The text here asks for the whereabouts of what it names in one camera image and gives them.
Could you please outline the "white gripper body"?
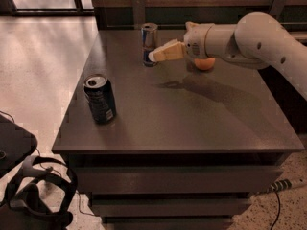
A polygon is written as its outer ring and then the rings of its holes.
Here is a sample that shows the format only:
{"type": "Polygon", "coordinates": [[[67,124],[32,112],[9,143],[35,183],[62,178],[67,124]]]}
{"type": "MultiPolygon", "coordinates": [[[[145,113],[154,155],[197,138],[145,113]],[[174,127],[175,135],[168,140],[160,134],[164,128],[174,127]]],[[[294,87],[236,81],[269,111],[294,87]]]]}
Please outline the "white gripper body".
{"type": "Polygon", "coordinates": [[[185,23],[186,33],[183,37],[183,41],[189,57],[198,59],[208,58],[205,49],[205,40],[212,26],[213,23],[185,23]]]}

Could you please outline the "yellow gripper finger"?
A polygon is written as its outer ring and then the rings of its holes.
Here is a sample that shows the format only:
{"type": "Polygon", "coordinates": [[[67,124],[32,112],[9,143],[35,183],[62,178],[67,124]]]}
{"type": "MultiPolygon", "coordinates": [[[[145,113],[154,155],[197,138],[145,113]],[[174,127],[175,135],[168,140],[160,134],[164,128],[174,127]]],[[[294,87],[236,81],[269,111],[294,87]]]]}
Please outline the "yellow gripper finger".
{"type": "Polygon", "coordinates": [[[177,45],[181,45],[182,42],[179,41],[178,39],[172,39],[168,42],[166,42],[165,44],[159,46],[158,48],[156,48],[157,50],[164,50],[166,48],[170,48],[170,47],[173,47],[173,46],[177,46],[177,45]]]}
{"type": "Polygon", "coordinates": [[[184,58],[185,55],[185,46],[182,43],[181,45],[173,46],[166,48],[164,50],[153,50],[149,54],[149,58],[153,62],[161,62],[166,60],[175,60],[184,58]]]}

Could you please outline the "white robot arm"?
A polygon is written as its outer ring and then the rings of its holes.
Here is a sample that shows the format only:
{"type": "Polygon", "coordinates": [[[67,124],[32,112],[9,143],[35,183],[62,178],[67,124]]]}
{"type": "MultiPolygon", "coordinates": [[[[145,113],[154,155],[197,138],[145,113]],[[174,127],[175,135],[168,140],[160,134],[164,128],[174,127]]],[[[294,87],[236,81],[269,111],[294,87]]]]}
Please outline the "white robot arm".
{"type": "Polygon", "coordinates": [[[174,39],[149,53],[160,62],[188,57],[220,58],[247,69],[276,69],[307,100],[307,47],[273,17],[250,13],[236,24],[186,24],[181,41],[174,39]]]}

